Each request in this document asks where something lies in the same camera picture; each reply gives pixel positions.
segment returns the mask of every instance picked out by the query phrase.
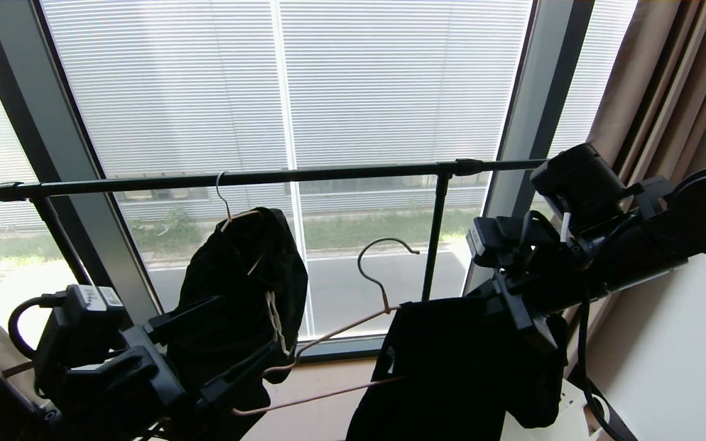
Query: hanger hook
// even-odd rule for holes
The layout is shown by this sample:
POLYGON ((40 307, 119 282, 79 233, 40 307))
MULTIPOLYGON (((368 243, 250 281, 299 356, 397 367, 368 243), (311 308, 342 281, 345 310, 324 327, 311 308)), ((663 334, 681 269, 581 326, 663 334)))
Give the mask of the hanger hook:
POLYGON ((230 215, 230 206, 227 204, 227 200, 222 197, 222 193, 219 192, 219 179, 222 178, 222 175, 224 175, 225 172, 219 172, 218 175, 216 175, 216 181, 214 182, 214 190, 216 190, 216 195, 219 196, 220 199, 222 199, 222 202, 225 203, 225 211, 227 212, 227 221, 232 222, 233 220, 231 219, 230 215))
POLYGON ((407 251, 409 251, 412 254, 420 254, 418 251, 415 251, 415 249, 410 248, 410 245, 408 245, 404 240, 402 240, 401 238, 396 238, 396 237, 382 237, 382 238, 378 238, 376 240, 373 240, 372 242, 367 244, 367 246, 365 246, 364 249, 361 250, 361 253, 359 253, 359 260, 358 260, 359 273, 361 273, 361 275, 364 277, 364 279, 367 279, 370 282, 376 283, 376 285, 378 285, 378 287, 381 288, 381 295, 383 296, 383 307, 384 307, 384 310, 386 311, 386 313, 390 312, 389 297, 386 295, 386 288, 383 287, 383 283, 381 283, 380 280, 375 279, 372 276, 367 276, 367 273, 364 273, 364 268, 362 268, 362 266, 361 266, 361 258, 364 257, 364 253, 366 253, 367 249, 369 249, 370 246, 375 245, 376 243, 387 241, 387 240, 393 240, 394 242, 401 243, 401 245, 404 246, 404 248, 406 248, 407 251))

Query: black garment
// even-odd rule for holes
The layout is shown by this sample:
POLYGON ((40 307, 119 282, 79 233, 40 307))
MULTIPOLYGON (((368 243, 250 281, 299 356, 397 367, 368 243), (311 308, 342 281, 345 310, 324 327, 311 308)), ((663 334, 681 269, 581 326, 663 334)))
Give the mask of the black garment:
MULTIPOLYGON (((260 207, 255 210, 260 214, 235 219, 224 232, 219 229, 226 220, 219 223, 187 267, 177 309, 211 296, 224 298, 218 318, 200 323, 195 332, 168 344, 169 361, 190 393, 272 341, 274 328, 267 315, 267 291, 275 293, 287 348, 295 351, 305 308, 306 269, 283 212, 260 207), (259 258, 248 276, 247 271, 259 258)), ((292 355, 275 352, 269 366, 291 362, 292 355)), ((287 375, 278 372, 266 379, 281 383, 287 375)), ((257 380, 233 406, 246 410, 269 404, 271 400, 257 380)), ((203 439, 240 439, 258 419, 260 415, 222 414, 205 430, 203 439)))
MULTIPOLYGON (((567 324, 547 321, 559 342, 567 324)), ((508 410, 524 427, 557 418, 566 351, 540 355, 485 298, 406 303, 395 314, 348 440, 498 440, 508 410)))

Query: clothes rack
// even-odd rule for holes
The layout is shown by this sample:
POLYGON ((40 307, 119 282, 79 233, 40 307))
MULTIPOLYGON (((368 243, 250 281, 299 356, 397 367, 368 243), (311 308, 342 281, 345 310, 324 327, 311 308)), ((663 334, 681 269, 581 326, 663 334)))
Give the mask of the clothes rack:
POLYGON ((531 170, 544 163, 544 159, 521 161, 479 161, 457 159, 448 162, 423 164, 356 165, 355 167, 313 167, 296 170, 259 172, 232 172, 190 176, 163 176, 162 178, 96 179, 76 182, 39 182, 25 184, 8 182, 0 184, 0 202, 30 200, 39 213, 56 245, 79 283, 89 284, 89 274, 84 269, 78 253, 51 204, 51 196, 80 195, 86 193, 134 192, 135 190, 160 190, 169 188, 214 187, 250 184, 275 184, 285 182, 326 181, 326 179, 395 178, 396 176, 436 175, 435 205, 432 212, 427 265, 423 276, 422 301, 428 301, 435 271, 435 259, 440 243, 440 226, 446 204, 449 180, 453 176, 469 176, 487 171, 531 170))

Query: grass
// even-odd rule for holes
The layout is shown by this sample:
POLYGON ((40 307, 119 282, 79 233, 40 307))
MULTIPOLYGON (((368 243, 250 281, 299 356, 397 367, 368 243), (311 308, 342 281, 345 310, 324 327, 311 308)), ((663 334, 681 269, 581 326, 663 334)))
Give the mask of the grass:
MULTIPOLYGON (((465 237, 478 209, 447 209, 443 215, 441 238, 465 237)), ((364 246, 375 238, 392 236, 407 243, 429 240, 431 211, 395 213, 384 210, 369 214, 305 218, 308 249, 364 246)), ((143 254, 153 258, 187 258, 200 246, 207 226, 199 226, 182 209, 172 209, 159 222, 133 220, 132 237, 143 254)), ((48 232, 0 235, 0 268, 31 265, 61 259, 61 253, 48 232)))

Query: sticker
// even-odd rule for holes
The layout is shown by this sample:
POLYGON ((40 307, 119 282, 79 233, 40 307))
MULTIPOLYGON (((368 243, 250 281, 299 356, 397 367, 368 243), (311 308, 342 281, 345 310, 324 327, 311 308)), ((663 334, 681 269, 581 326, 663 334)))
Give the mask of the sticker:
POLYGON ((103 301, 102 296, 97 291, 97 288, 90 287, 90 285, 78 285, 78 289, 81 290, 81 296, 83 296, 84 301, 86 301, 87 311, 106 311, 107 306, 105 306, 105 301, 103 301))
POLYGON ((103 299, 105 299, 105 303, 107 303, 108 306, 124 306, 124 304, 121 303, 121 300, 116 295, 116 291, 114 291, 113 288, 97 287, 97 289, 98 291, 100 291, 100 294, 103 295, 103 299))

